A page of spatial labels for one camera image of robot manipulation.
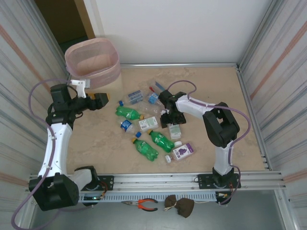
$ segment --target marble-patterned surface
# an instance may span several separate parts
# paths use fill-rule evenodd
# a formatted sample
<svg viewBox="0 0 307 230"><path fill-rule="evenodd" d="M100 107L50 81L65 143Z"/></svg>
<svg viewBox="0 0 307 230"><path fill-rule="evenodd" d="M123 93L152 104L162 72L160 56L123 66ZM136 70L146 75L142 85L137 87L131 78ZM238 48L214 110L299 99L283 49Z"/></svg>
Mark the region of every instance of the marble-patterned surface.
<svg viewBox="0 0 307 230"><path fill-rule="evenodd" d="M208 103L221 101L247 112L244 98L234 68L169 68L169 69L123 69L122 80L125 93L137 90L144 81L155 78L165 87L177 80L190 80L198 89L192 97ZM189 92L193 86L178 83L171 92ZM186 114L187 123L181 125L183 143L191 142L196 153L179 162L167 164L165 152L155 145L147 133L140 139L146 140L159 151L154 162L139 154L131 142L131 136L123 133L116 124L117 105L99 111L86 111L74 123L67 158L68 173L77 167L93 165L98 173L188 173L210 172L215 161L214 145L209 141L203 121ZM240 133L247 128L245 119L234 114ZM167 137L168 129L158 128ZM260 151L253 130L235 144L233 163L243 171L264 170Z"/></svg>

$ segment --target white wall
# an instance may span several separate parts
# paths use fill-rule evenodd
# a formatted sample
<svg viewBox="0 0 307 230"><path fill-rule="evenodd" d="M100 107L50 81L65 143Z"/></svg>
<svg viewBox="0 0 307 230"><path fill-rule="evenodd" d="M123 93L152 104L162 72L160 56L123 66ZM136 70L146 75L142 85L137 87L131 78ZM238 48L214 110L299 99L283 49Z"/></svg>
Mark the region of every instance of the white wall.
<svg viewBox="0 0 307 230"><path fill-rule="evenodd" d="M121 63L237 62L271 0L84 0Z"/></svg>

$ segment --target bottle cap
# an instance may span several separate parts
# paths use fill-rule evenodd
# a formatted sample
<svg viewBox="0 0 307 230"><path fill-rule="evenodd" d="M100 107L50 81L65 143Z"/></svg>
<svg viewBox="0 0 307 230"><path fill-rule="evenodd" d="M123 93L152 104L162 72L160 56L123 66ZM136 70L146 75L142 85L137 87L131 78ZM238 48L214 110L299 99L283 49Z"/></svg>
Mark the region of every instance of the bottle cap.
<svg viewBox="0 0 307 230"><path fill-rule="evenodd" d="M135 136L136 136L137 138L139 138L141 135L142 135L141 132L137 132L137 133L135 134Z"/></svg>
<svg viewBox="0 0 307 230"><path fill-rule="evenodd" d="M181 141L176 141L174 143L175 147L179 147L179 146L182 146L182 142Z"/></svg>
<svg viewBox="0 0 307 230"><path fill-rule="evenodd" d="M165 160L167 163L172 162L172 159L168 155L165 156Z"/></svg>

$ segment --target purple cable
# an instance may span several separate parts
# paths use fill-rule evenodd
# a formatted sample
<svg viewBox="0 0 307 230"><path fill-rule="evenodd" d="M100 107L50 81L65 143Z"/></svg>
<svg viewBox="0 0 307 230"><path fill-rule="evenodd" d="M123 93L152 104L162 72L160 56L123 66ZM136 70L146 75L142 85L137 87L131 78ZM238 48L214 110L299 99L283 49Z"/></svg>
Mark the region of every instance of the purple cable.
<svg viewBox="0 0 307 230"><path fill-rule="evenodd" d="M55 138L54 138L54 132L53 132L51 126L44 119L40 118L39 116L37 116L37 115L35 115L33 113L33 110L32 110L32 107L31 107L31 97L32 97L33 91L35 90L35 88L37 86L39 86L39 85L41 85L41 84L43 84L45 82L48 82L48 81L61 81L61 82L70 82L70 81L69 80L65 80L65 79L47 79L47 80L40 81L39 83L37 83L32 88L32 90L30 91L29 96L28 96L28 106L29 106L30 114L33 117L35 117L37 120L41 121L47 127L47 129L51 133L51 136L53 137L53 139L52 139L52 151L51 151L50 159L49 159L49 162L48 162L48 166L50 167L51 164L52 164L52 160L53 160L53 156L54 156L54 151L55 151L55 146L56 146L56 141L55 141ZM31 196L33 196L33 194L37 191L37 189L40 187L40 185L44 182L44 180L46 179L46 177L47 177L47 175L49 173L49 170L50 170L49 168L46 169L45 174L43 175L42 179L38 182L38 184L31 191L31 193L27 196L27 198L14 211L14 213L12 215L12 218L11 218L11 225L13 226L13 228L15 228L17 230L28 230L28 229L23 229L23 228L18 227L17 224L15 223L15 218L16 218L18 212L20 211L20 209L26 204L26 202L31 198ZM52 221L54 221L54 219L59 215L59 213L60 213L60 210L55 214L55 216L49 222L47 222L46 224L44 224L42 226L33 228L31 230L39 230L39 229L42 229L42 228L46 227L48 224L50 224Z"/></svg>
<svg viewBox="0 0 307 230"><path fill-rule="evenodd" d="M193 93L193 92L195 92L195 91L197 90L197 87L196 87L196 85L195 85L193 82L191 82L191 81L189 81L189 80L178 80L178 81L175 81L175 82L173 82L172 84L170 84L170 86L167 88L167 90L169 90L169 88L170 88L172 85L174 85L174 84L176 84L176 83L178 83L178 82L188 82L188 83L190 83L190 84L192 84L192 85L194 86L195 89L187 94L188 100L189 100L190 102L192 102L192 103L194 103L194 104L201 105L201 106L207 106L207 107L209 107L209 108L227 109L227 110L230 110L230 111L234 111L234 112L236 112L236 113L238 113L238 114L241 114L241 115L247 120L247 122L248 122L248 128L247 128L247 130L245 131L245 133L244 133L242 136L240 136L239 138L235 139L235 140L230 144L230 146L229 146L228 164L229 164L230 166L232 166L232 167L234 167L234 168L236 168L236 169L238 170L239 179L238 179L238 183L237 183L236 188L235 188L235 190L233 191L233 193L232 193L226 200L224 200L223 202L220 203L220 205L222 205L222 204L226 203L228 200L231 199L231 197L235 194L235 192L236 192L237 189L239 188L239 185L240 185L240 182L241 182L241 171L240 171L239 167L236 166L236 165L233 165L233 164L231 163L231 150L232 150L232 147L233 147L233 145L234 145L235 143L237 143L238 141L240 141L241 139L243 139L243 138L249 133L250 128L251 128L250 119L249 119L249 117L246 116L243 112L241 112L241 111L239 111L239 110L237 110L237 109L229 108L229 107L224 107L224 106L217 106L217 105L204 104L204 103L197 102L197 101L195 101L195 100L193 100L193 99L190 99L190 94Z"/></svg>

